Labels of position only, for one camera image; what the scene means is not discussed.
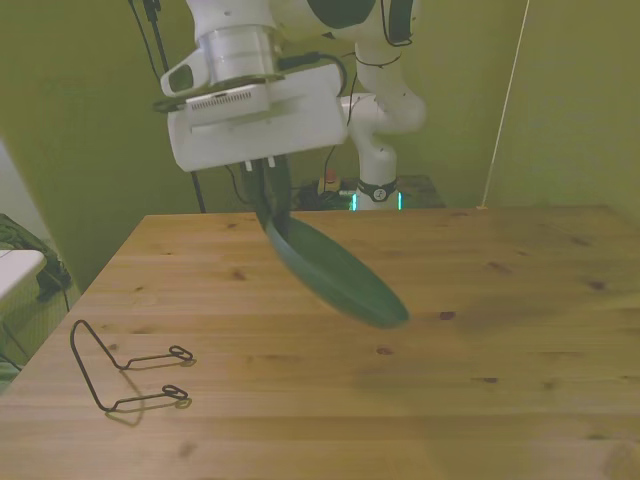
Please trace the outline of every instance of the white rope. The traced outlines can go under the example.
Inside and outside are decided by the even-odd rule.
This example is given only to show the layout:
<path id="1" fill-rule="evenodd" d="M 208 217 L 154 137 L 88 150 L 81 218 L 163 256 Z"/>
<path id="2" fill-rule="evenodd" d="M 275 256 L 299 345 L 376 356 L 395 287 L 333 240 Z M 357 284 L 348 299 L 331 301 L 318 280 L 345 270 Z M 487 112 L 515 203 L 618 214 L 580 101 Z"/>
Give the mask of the white rope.
<path id="1" fill-rule="evenodd" d="M 504 121 L 507 117 L 507 108 L 509 107 L 509 99 L 511 98 L 511 88 L 513 87 L 513 79 L 516 76 L 516 67 L 518 66 L 518 58 L 520 57 L 520 47 L 522 46 L 522 38 L 524 37 L 524 30 L 527 26 L 527 19 L 529 17 L 529 5 L 531 0 L 527 0 L 527 6 L 524 10 L 524 18 L 522 19 L 522 28 L 520 29 L 520 38 L 518 40 L 518 47 L 516 48 L 516 56 L 513 61 L 513 68 L 511 69 L 511 78 L 509 79 L 509 88 L 507 89 L 507 97 L 502 107 L 502 118 L 500 119 L 500 128 L 498 128 L 498 137 L 496 138 L 496 145 L 493 149 L 493 158 L 491 159 L 491 166 L 489 167 L 489 176 L 487 177 L 487 183 L 484 188 L 484 196 L 482 197 L 482 206 L 487 206 L 487 199 L 489 198 L 489 191 L 491 189 L 491 181 L 493 180 L 493 173 L 496 166 L 496 158 L 498 157 L 498 148 L 500 147 L 500 140 L 502 139 L 502 130 L 504 129 Z"/>

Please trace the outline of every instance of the green frying pan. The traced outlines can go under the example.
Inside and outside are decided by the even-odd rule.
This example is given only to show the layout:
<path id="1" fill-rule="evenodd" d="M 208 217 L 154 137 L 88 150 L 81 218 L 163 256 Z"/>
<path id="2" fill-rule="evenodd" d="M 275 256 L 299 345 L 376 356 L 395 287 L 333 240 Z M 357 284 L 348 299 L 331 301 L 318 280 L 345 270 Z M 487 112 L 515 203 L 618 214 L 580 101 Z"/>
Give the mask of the green frying pan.
<path id="1" fill-rule="evenodd" d="M 377 328 L 405 324 L 409 313 L 395 293 L 326 235 L 290 216 L 291 177 L 285 157 L 251 162 L 245 188 L 262 228 L 287 267 L 337 310 Z"/>

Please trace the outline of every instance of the wooden table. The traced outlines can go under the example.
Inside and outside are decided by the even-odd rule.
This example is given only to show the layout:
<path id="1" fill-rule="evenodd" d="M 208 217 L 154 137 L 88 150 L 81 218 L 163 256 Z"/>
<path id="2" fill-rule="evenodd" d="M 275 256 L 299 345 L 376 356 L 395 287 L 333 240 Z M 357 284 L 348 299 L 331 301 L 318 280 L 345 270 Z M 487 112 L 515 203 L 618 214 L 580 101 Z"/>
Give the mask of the wooden table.
<path id="1" fill-rule="evenodd" d="M 301 287 L 251 215 L 148 217 L 0 399 L 7 480 L 637 480 L 640 231 L 607 209 L 307 213 L 413 313 L 344 318 Z M 105 402 L 191 394 L 112 419 L 69 350 L 80 318 L 120 360 Z"/>

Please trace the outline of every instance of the cable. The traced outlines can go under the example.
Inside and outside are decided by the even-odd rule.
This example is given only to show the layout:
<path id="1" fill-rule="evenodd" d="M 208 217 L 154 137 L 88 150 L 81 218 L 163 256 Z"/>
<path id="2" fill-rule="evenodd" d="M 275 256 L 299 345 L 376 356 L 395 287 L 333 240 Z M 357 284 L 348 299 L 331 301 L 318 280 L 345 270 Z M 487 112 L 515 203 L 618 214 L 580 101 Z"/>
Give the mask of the cable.
<path id="1" fill-rule="evenodd" d="M 489 199 L 489 191 L 491 190 L 491 181 L 493 180 L 493 172 L 495 171 L 496 159 L 498 158 L 498 149 L 500 148 L 500 140 L 502 139 L 502 130 L 504 128 L 504 122 L 507 117 L 507 108 L 509 107 L 509 99 L 511 98 L 511 88 L 513 87 L 513 80 L 516 76 L 516 67 L 518 66 L 518 58 L 520 58 L 520 47 L 522 47 L 522 39 L 524 38 L 524 31 L 527 26 L 527 19 L 529 18 L 529 5 L 531 0 L 527 0 L 527 6 L 524 9 L 524 18 L 522 19 L 522 27 L 520 29 L 520 38 L 518 40 L 518 46 L 516 47 L 516 55 L 513 60 L 513 67 L 511 69 L 511 78 L 509 79 L 509 87 L 507 88 L 507 96 L 504 100 L 504 106 L 502 107 L 502 118 L 500 119 L 500 126 L 498 127 L 498 137 L 496 138 L 496 144 L 493 149 L 493 157 L 491 158 L 491 166 L 489 167 L 489 174 L 487 176 L 487 184 L 484 188 L 484 195 L 482 197 L 482 206 L 487 206 L 487 200 Z"/>
<path id="2" fill-rule="evenodd" d="M 153 35 L 158 45 L 158 51 L 160 52 L 160 60 L 162 61 L 162 67 L 165 73 L 169 71 L 169 62 L 167 61 L 167 55 L 164 51 L 164 45 L 162 43 L 162 36 L 160 35 L 160 28 L 158 27 L 158 15 L 156 12 L 160 11 L 160 0 L 142 0 L 144 3 L 144 9 L 147 12 L 147 18 L 151 23 L 153 29 Z"/>
<path id="3" fill-rule="evenodd" d="M 144 33 L 144 28 L 142 28 L 142 23 L 140 22 L 140 17 L 138 16 L 138 11 L 136 10 L 135 5 L 133 4 L 133 0 L 129 0 L 129 6 L 133 11 L 133 15 L 136 17 L 136 23 L 138 24 L 138 30 L 140 30 L 140 34 L 142 35 L 142 40 L 144 41 L 144 47 L 147 50 L 147 56 L 149 57 L 149 63 L 151 64 L 151 70 L 153 70 L 153 74 L 156 77 L 156 80 L 160 82 L 160 74 L 158 74 L 158 70 L 156 69 L 156 64 L 153 61 L 153 55 L 151 55 L 151 47 L 149 46 L 149 41 L 147 40 L 147 35 Z"/>
<path id="4" fill-rule="evenodd" d="M 382 30 L 384 30 L 384 38 L 387 40 L 387 43 L 395 48 L 408 47 L 409 45 L 413 45 L 413 40 L 409 39 L 405 43 L 393 43 L 389 38 L 389 31 L 387 30 L 387 13 L 386 8 L 384 7 L 384 0 L 380 0 L 380 10 L 382 13 Z"/>
<path id="5" fill-rule="evenodd" d="M 351 93 L 349 94 L 349 119 L 347 120 L 347 127 L 349 126 L 349 124 L 351 124 L 351 118 L 352 118 L 352 114 L 353 114 L 353 92 L 356 89 L 356 83 L 358 82 L 358 73 L 356 72 L 356 74 L 353 76 L 353 83 L 351 84 Z M 336 151 L 336 147 L 337 145 L 334 145 L 331 148 L 331 151 L 329 152 L 329 155 L 327 155 L 326 160 L 324 161 L 324 177 L 323 177 L 323 182 L 324 182 L 324 186 L 323 186 L 323 191 L 326 192 L 327 191 L 327 171 L 329 169 L 329 161 L 331 160 L 331 157 L 333 156 L 333 153 Z"/>
<path id="6" fill-rule="evenodd" d="M 43 270 L 42 272 L 46 274 L 51 280 L 53 280 L 55 284 L 58 285 L 58 288 L 60 288 L 60 290 L 62 291 L 62 296 L 64 297 L 64 305 L 65 307 L 67 307 L 67 313 L 71 312 L 71 307 L 69 305 L 69 297 L 67 296 L 67 289 L 65 288 L 65 286 L 62 284 L 60 280 L 54 277 L 51 273 L 47 272 L 46 270 Z"/>
<path id="7" fill-rule="evenodd" d="M 340 70 L 342 85 L 340 86 L 340 93 L 338 94 L 338 96 L 341 97 L 344 91 L 347 89 L 349 74 L 347 73 L 347 67 L 345 67 L 342 60 L 340 60 L 335 55 L 330 55 L 328 53 L 322 52 L 308 52 L 303 55 L 296 55 L 294 57 L 285 57 L 278 60 L 278 68 L 280 70 L 291 70 L 292 68 L 300 67 L 302 65 L 311 65 L 313 63 L 318 63 L 320 60 L 331 60 Z"/>
<path id="8" fill-rule="evenodd" d="M 329 55 L 327 53 L 321 53 L 320 58 L 324 58 L 326 60 L 331 60 L 336 66 L 340 69 L 340 73 L 342 75 L 342 85 L 340 85 L 340 93 L 338 94 L 341 97 L 345 90 L 347 89 L 347 82 L 349 81 L 349 74 L 347 73 L 347 67 L 345 67 L 342 60 L 340 60 L 335 55 Z"/>
<path id="9" fill-rule="evenodd" d="M 244 205 L 251 205 L 251 202 L 245 200 L 242 195 L 240 195 L 240 191 L 238 190 L 238 184 L 236 183 L 236 175 L 235 173 L 233 173 L 233 170 L 231 170 L 231 167 L 229 165 L 225 165 L 224 168 L 227 169 L 227 172 L 229 172 L 229 175 L 231 175 L 231 183 L 233 184 L 233 191 L 236 194 L 236 197 L 238 197 L 238 200 L 240 201 L 240 203 L 244 204 Z"/>
<path id="10" fill-rule="evenodd" d="M 204 197 L 202 196 L 202 190 L 200 189 L 200 179 L 196 172 L 191 172 L 191 183 L 193 183 L 193 189 L 196 192 L 196 199 L 198 200 L 200 213 L 207 213 L 207 207 L 204 204 Z"/>
<path id="11" fill-rule="evenodd" d="M 362 65 L 366 65 L 367 67 L 378 67 L 378 68 L 384 68 L 384 67 L 388 67 L 389 65 L 393 65 L 394 63 L 400 61 L 400 59 L 402 58 L 402 53 L 400 55 L 398 55 L 396 58 L 394 58 L 393 60 L 391 60 L 390 62 L 387 63 L 367 63 L 367 62 L 363 62 L 362 60 L 360 60 L 358 58 L 358 56 L 356 55 L 356 61 Z"/>
<path id="12" fill-rule="evenodd" d="M 4 360 L 5 362 L 7 362 L 9 365 L 11 365 L 13 368 L 15 368 L 16 370 L 18 370 L 19 372 L 22 371 L 22 368 L 20 368 L 20 366 L 13 362 L 9 357 L 4 356 L 3 354 L 0 353 L 0 359 Z"/>
<path id="13" fill-rule="evenodd" d="M 153 70 L 153 74 L 156 77 L 156 80 L 160 82 L 160 74 L 156 68 L 156 64 L 153 61 L 153 55 L 151 54 L 151 47 L 149 46 L 149 41 L 147 40 L 147 35 L 144 33 L 144 28 L 142 27 L 142 23 L 140 22 L 140 16 L 138 15 L 138 11 L 134 5 L 134 0 L 129 0 L 129 6 L 133 11 L 133 15 L 136 18 L 136 23 L 138 24 L 138 29 L 140 30 L 140 34 L 142 35 L 142 40 L 144 41 L 145 49 L 147 50 L 147 56 L 149 57 L 149 63 L 151 64 L 151 70 Z M 167 54 L 164 50 L 164 44 L 162 42 L 162 35 L 160 34 L 160 28 L 158 27 L 158 15 L 157 12 L 160 11 L 160 0 L 142 0 L 144 5 L 144 10 L 147 14 L 147 20 L 151 23 L 151 28 L 153 29 L 153 35 L 156 40 L 156 45 L 158 46 L 158 51 L 160 53 L 160 60 L 162 61 L 162 67 L 164 68 L 165 73 L 169 71 L 169 61 L 167 60 Z M 204 197 L 202 196 L 202 189 L 200 188 L 200 180 L 198 179 L 198 174 L 196 172 L 191 172 L 191 182 L 193 183 L 193 189 L 196 193 L 196 199 L 198 200 L 198 207 L 200 208 L 200 213 L 207 213 L 207 207 L 204 203 Z"/>
<path id="14" fill-rule="evenodd" d="M 356 72 L 353 77 L 353 83 L 351 84 L 351 93 L 349 94 L 349 119 L 347 120 L 347 127 L 351 123 L 351 115 L 353 114 L 353 92 L 356 89 L 356 82 L 358 81 L 358 73 Z"/>

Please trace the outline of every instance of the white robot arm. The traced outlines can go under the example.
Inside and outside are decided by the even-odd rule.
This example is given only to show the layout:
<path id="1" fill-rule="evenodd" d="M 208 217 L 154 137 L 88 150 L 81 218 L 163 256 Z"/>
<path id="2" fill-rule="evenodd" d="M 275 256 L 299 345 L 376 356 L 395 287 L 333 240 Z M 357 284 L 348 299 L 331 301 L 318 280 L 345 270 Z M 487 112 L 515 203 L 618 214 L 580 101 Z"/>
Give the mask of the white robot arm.
<path id="1" fill-rule="evenodd" d="M 396 154 L 376 133 L 422 126 L 426 107 L 406 85 L 402 48 L 419 0 L 187 0 L 198 49 L 162 78 L 176 161 L 185 171 L 342 143 L 360 154 L 358 204 L 395 208 Z M 278 71 L 279 40 L 323 34 L 356 44 L 370 94 L 336 98 L 334 66 Z"/>

